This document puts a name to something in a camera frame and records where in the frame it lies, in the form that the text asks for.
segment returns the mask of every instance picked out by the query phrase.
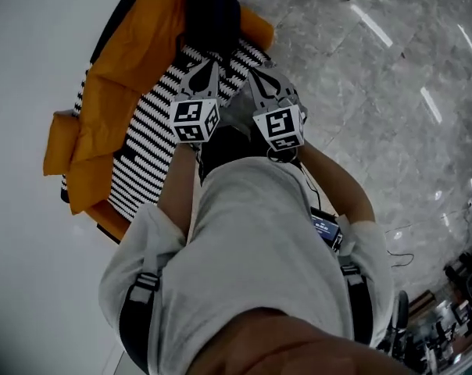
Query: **black pants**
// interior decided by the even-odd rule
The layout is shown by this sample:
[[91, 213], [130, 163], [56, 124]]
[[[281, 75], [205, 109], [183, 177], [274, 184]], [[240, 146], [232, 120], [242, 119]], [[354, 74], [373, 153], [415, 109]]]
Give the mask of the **black pants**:
[[[252, 127], [249, 139], [234, 127], [221, 127], [215, 130], [210, 140], [202, 145], [199, 163], [201, 183], [218, 166], [245, 157], [267, 157], [269, 145], [257, 126]], [[291, 163], [301, 169], [300, 161], [294, 158], [295, 150], [269, 151], [269, 157], [282, 163]]]

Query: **black and white striped fabric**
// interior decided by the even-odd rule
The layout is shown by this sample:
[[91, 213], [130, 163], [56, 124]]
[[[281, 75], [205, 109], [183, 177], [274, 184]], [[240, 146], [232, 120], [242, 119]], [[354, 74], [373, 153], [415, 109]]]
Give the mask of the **black and white striped fabric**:
[[[109, 23], [112, 22], [113, 17], [116, 17], [116, 10]], [[119, 21], [125, 15], [126, 13], [119, 12], [117, 15], [120, 18]], [[109, 34], [105, 41], [119, 25], [119, 23], [115, 23], [114, 29], [109, 31], [109, 23], [103, 32], [103, 34], [106, 32]], [[102, 40], [99, 41], [99, 44], [101, 44], [100, 50], [102, 50]], [[91, 59], [93, 63], [96, 60], [95, 56], [96, 53]], [[137, 104], [123, 147], [114, 154], [111, 193], [108, 198], [115, 210], [128, 220], [134, 218], [138, 207], [143, 203], [158, 201], [176, 146], [169, 125], [170, 102], [173, 101], [179, 90], [182, 77], [194, 65], [208, 58], [217, 59], [222, 65], [218, 55], [202, 55], [193, 48], [185, 46], [154, 88], [148, 94], [142, 95]], [[225, 71], [221, 70], [219, 82], [221, 106], [227, 105], [231, 98], [238, 93], [247, 79], [249, 69], [260, 66], [268, 59], [269, 57], [265, 53], [241, 39], [238, 50], [231, 59], [231, 68], [234, 70], [231, 74], [232, 77], [227, 79]], [[85, 81], [83, 80], [74, 105], [73, 114], [75, 116], [78, 116], [81, 111], [84, 85]], [[61, 197], [64, 201], [69, 201], [65, 177], [63, 177]]]

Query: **skin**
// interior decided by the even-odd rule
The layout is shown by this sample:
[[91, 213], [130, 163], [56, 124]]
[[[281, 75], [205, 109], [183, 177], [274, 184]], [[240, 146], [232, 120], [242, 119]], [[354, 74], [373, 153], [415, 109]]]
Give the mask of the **skin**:
[[[373, 208], [356, 180], [306, 142], [299, 159], [339, 215], [350, 223], [375, 221]], [[187, 239], [191, 224], [195, 153], [178, 145], [158, 207]], [[253, 309], [233, 318], [197, 354], [188, 375], [309, 375], [412, 373], [367, 346], [326, 334], [273, 309]]]

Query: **gray t-shirt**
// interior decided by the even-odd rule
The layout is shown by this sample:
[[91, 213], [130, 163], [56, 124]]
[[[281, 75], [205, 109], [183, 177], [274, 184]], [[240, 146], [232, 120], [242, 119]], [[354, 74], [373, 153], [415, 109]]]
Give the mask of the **gray t-shirt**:
[[[383, 230], [341, 221], [351, 260], [369, 280], [376, 345], [392, 313]], [[141, 207], [106, 269], [99, 301], [118, 332], [125, 294], [148, 267], [163, 269], [161, 307], [150, 327], [149, 368], [186, 373], [203, 345], [250, 309], [278, 309], [353, 339], [349, 295], [337, 257], [317, 234], [304, 177], [291, 164], [247, 158], [214, 170], [202, 188], [191, 242], [153, 204]]]

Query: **forearm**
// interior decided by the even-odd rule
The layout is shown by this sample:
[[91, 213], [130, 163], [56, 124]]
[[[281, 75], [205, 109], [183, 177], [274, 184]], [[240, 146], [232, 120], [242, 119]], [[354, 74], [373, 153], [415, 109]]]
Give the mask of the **forearm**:
[[299, 159], [320, 185], [338, 215], [345, 214], [350, 223], [375, 221], [367, 194], [335, 161], [308, 142], [299, 148]]
[[195, 168], [195, 152], [188, 145], [177, 145], [158, 200], [158, 208], [179, 227], [186, 240], [191, 226]]

